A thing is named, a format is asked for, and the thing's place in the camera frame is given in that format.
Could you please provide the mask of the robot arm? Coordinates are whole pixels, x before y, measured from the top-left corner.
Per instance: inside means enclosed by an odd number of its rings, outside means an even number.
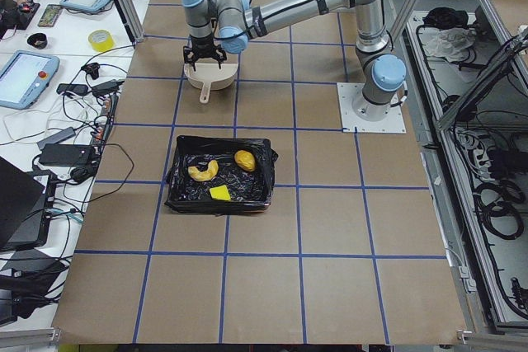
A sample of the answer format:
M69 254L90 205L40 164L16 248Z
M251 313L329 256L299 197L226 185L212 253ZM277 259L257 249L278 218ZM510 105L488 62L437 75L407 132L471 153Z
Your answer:
M366 79L365 100L384 106L401 87L405 72L389 80L389 67L400 62L388 52L382 0L276 0L263 6L253 6L251 1L181 0L191 40L183 49L184 62L190 66L200 59L222 63L228 54L242 53L252 39L348 8L356 11L356 54Z

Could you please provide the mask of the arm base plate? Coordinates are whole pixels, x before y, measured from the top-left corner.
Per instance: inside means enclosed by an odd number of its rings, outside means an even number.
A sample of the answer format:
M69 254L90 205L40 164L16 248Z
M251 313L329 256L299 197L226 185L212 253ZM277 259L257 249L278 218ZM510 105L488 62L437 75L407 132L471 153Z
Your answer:
M364 83L337 83L337 97L344 133L405 134L406 127L399 97L395 92L391 102L377 106L362 94Z

